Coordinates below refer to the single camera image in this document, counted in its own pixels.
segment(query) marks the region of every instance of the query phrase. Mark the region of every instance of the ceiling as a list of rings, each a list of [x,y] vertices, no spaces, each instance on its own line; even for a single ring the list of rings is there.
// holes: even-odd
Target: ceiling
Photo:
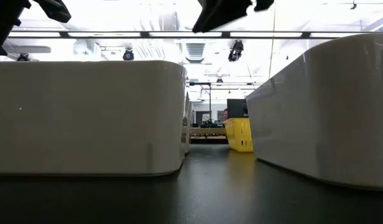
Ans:
[[[72,19],[61,24],[47,18],[37,3],[21,15],[14,30],[38,31],[188,31],[201,6],[197,0],[63,0]],[[220,27],[224,31],[383,31],[383,0],[275,0],[267,11]],[[122,60],[131,47],[135,60],[169,60],[188,71],[190,81],[231,85],[214,86],[213,100],[244,98],[310,47],[327,40],[242,39],[244,52],[228,62],[229,39],[8,39],[13,55],[29,49],[34,60]],[[207,100],[204,86],[188,88],[192,100]]]

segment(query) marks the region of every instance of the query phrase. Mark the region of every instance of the yellow bin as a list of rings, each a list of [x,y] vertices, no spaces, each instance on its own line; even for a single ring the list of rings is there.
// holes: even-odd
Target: yellow bin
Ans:
[[[249,118],[230,118],[224,122],[229,147],[239,152],[252,152]]]

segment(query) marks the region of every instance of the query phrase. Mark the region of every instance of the dark floor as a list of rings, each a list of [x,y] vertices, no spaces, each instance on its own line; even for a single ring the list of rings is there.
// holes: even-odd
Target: dark floor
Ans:
[[[383,223],[383,192],[323,184],[226,146],[165,177],[0,177],[0,223]]]

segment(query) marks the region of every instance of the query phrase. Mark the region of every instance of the white wall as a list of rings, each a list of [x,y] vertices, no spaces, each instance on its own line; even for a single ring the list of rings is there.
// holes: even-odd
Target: white wall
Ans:
[[[212,119],[217,120],[218,119],[218,111],[223,111],[227,108],[226,103],[216,103],[211,104],[211,111],[212,111]],[[194,111],[209,111],[210,110],[210,104],[209,103],[193,103],[193,110]]]
[[[7,57],[7,56],[0,56],[0,62],[14,62],[15,60]]]

